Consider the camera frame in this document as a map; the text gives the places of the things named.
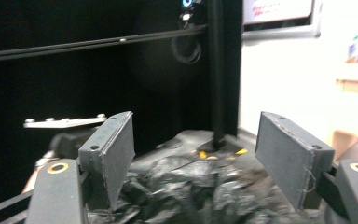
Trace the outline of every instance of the white wall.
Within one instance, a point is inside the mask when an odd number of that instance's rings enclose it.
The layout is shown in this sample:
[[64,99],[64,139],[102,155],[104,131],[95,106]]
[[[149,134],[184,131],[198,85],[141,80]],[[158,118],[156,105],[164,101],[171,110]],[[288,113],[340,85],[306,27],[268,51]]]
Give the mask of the white wall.
[[318,39],[244,41],[240,128],[257,134],[261,111],[285,116],[327,141],[339,113],[336,79],[358,32],[358,1],[326,0]]

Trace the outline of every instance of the black panel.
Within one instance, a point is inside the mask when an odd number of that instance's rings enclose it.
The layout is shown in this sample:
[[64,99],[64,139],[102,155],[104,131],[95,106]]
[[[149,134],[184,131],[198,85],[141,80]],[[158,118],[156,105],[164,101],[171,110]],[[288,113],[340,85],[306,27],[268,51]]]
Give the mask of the black panel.
[[0,50],[170,31],[181,1],[0,1]]

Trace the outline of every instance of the crumpled black plastic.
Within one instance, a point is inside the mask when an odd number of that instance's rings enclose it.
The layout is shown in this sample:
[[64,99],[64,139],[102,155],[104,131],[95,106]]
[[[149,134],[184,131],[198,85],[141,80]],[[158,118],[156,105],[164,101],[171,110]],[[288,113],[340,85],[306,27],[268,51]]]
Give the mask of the crumpled black plastic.
[[323,223],[320,211],[295,213],[264,170],[181,156],[129,174],[112,216],[90,223]]

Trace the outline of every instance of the vertical black pole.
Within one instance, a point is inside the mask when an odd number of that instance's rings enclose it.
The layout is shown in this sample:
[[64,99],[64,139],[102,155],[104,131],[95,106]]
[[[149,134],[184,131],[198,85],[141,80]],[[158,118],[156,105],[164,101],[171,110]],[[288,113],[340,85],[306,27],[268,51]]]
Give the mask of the vertical black pole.
[[208,32],[213,101],[213,148],[217,150],[225,145],[223,0],[208,1]]

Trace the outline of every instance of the metal rod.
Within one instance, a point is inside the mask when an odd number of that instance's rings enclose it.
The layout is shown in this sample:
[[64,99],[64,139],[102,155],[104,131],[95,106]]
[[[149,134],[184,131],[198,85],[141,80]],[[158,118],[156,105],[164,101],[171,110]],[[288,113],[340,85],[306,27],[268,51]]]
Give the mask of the metal rod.
[[10,49],[0,51],[0,61],[34,57],[40,55],[63,53],[82,49],[97,49],[114,45],[130,44],[148,40],[158,40],[183,35],[198,35],[205,31],[207,25],[199,25],[191,29],[159,32],[145,35],[129,35],[101,40],[91,40],[83,42],[75,42],[70,44],[51,45],[44,47],[28,48],[28,49]]
[[224,125],[224,44],[223,44],[223,4],[222,0],[208,2],[208,27],[210,49],[210,73],[212,79],[212,121],[213,148],[215,150],[225,144]]

